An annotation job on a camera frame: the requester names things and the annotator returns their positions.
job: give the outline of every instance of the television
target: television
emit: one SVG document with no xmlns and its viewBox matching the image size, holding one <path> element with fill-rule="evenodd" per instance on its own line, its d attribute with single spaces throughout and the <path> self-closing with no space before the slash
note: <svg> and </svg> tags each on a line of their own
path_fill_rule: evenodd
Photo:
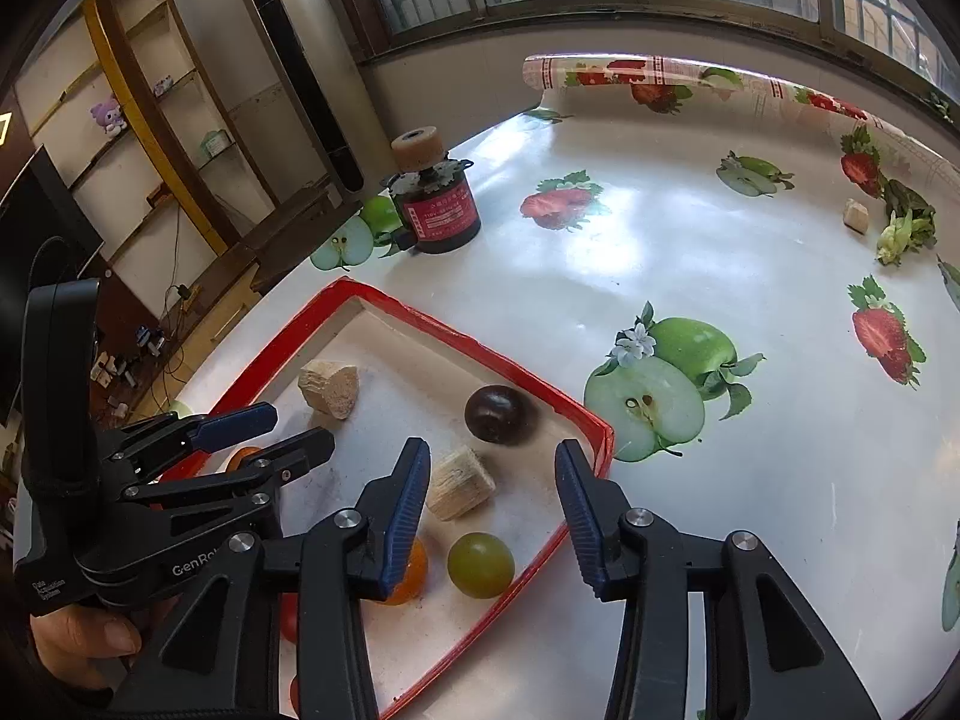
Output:
<svg viewBox="0 0 960 720">
<path fill-rule="evenodd" d="M 102 245 L 47 149 L 37 148 L 0 200 L 0 421 L 20 388 L 27 293 L 77 278 Z"/>
</svg>

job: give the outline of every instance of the red label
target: red label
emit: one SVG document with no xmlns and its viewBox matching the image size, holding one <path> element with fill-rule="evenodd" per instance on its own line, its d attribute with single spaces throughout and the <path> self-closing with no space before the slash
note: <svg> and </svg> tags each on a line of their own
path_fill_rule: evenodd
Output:
<svg viewBox="0 0 960 720">
<path fill-rule="evenodd" d="M 405 205 L 403 210 L 421 241 L 444 241 L 477 221 L 477 207 L 467 181 L 429 200 Z"/>
</svg>

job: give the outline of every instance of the fingernail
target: fingernail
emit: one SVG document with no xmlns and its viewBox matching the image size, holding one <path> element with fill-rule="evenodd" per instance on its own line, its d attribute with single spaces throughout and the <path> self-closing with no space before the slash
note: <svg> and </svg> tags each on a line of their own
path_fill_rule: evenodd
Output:
<svg viewBox="0 0 960 720">
<path fill-rule="evenodd" d="M 136 652 L 136 642 L 130 629 L 118 620 L 110 620 L 104 625 L 104 638 L 119 655 L 130 655 Z"/>
</svg>

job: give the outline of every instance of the purple plush toy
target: purple plush toy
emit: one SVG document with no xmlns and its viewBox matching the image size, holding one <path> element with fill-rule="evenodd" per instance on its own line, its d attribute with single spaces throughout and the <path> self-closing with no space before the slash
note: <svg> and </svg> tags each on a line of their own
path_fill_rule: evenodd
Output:
<svg viewBox="0 0 960 720">
<path fill-rule="evenodd" d="M 117 103 L 113 95 L 110 95 L 105 103 L 97 103 L 90 108 L 90 115 L 93 121 L 104 129 L 109 138 L 115 138 L 127 128 L 127 120 L 123 118 L 120 103 Z"/>
</svg>

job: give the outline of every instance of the wooden block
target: wooden block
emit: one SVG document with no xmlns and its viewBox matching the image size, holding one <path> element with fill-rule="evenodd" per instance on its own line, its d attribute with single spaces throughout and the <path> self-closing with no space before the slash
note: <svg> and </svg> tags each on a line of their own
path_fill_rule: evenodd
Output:
<svg viewBox="0 0 960 720">
<path fill-rule="evenodd" d="M 311 409 L 346 419 L 357 401 L 360 380 L 355 365 L 311 360 L 296 381 Z"/>
<path fill-rule="evenodd" d="M 431 469 L 426 506 L 438 519 L 446 522 L 479 506 L 495 490 L 493 477 L 474 451 L 461 446 Z"/>
<path fill-rule="evenodd" d="M 843 208 L 843 224 L 860 234 L 865 233 L 870 227 L 870 212 L 867 206 L 853 199 L 847 200 L 847 205 Z"/>
</svg>

